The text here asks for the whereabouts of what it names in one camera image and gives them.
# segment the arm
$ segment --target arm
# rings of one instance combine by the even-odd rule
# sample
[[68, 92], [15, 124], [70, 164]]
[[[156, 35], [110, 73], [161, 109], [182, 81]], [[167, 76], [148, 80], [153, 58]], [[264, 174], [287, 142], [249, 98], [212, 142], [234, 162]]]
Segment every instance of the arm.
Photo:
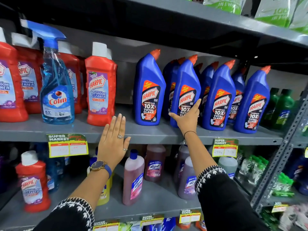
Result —
[[[114, 116], [110, 125], [106, 125], [98, 145], [97, 160], [103, 160], [113, 171], [124, 157], [124, 149], [128, 148], [130, 137], [119, 139], [125, 135], [125, 117]], [[105, 169], [91, 171], [77, 189], [42, 220], [34, 231], [44, 230], [82, 230], [93, 229], [94, 210], [99, 196], [109, 179]]]
[[241, 194], [236, 183], [229, 179], [225, 171], [215, 163], [199, 139], [196, 130], [200, 102], [201, 99], [185, 116], [180, 117], [174, 113], [169, 113], [169, 115], [176, 120], [182, 134], [185, 135], [197, 176], [195, 190], [207, 229], [209, 231], [268, 230]]

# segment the wristwatch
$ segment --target wristwatch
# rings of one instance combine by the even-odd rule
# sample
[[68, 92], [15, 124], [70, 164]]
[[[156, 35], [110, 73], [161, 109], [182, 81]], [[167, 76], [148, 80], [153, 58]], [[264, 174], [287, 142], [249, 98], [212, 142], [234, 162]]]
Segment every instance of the wristwatch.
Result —
[[90, 167], [90, 170], [92, 171], [99, 171], [101, 170], [102, 168], [104, 168], [105, 170], [107, 170], [107, 172], [109, 173], [109, 178], [111, 177], [111, 174], [112, 174], [112, 170], [111, 168], [108, 166], [107, 163], [105, 163], [104, 161], [102, 160], [98, 160], [96, 162], [94, 162], [91, 167]]

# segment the hand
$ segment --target hand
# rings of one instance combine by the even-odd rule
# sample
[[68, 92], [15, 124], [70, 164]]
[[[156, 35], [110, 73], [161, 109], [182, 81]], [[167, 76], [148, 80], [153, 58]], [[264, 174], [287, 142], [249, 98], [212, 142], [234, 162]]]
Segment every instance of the hand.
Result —
[[110, 125], [104, 128], [98, 144], [97, 160], [103, 160], [113, 171], [118, 163], [123, 159], [129, 146], [130, 137], [124, 140], [125, 135], [125, 117], [122, 114], [112, 117]]
[[193, 131], [196, 133], [198, 117], [199, 117], [199, 105], [201, 99], [197, 100], [194, 106], [186, 113], [184, 116], [176, 115], [175, 113], [169, 113], [176, 122], [178, 127], [180, 128], [182, 134], [184, 135], [187, 131]]

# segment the green bottle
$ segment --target green bottle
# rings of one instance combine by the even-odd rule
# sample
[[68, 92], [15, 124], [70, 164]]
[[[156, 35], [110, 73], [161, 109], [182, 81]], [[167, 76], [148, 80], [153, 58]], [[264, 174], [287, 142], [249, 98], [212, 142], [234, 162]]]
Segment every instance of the green bottle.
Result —
[[294, 106], [294, 100], [290, 97], [291, 89], [283, 89], [281, 96], [277, 102], [275, 111], [271, 119], [271, 127], [276, 130], [281, 130], [286, 123], [290, 112]]
[[272, 87], [270, 90], [270, 100], [269, 103], [267, 104], [267, 107], [264, 110], [264, 115], [262, 116], [261, 120], [261, 125], [264, 127], [270, 126], [271, 122], [270, 120], [272, 119], [272, 115], [275, 111], [276, 104], [279, 100], [279, 88]]

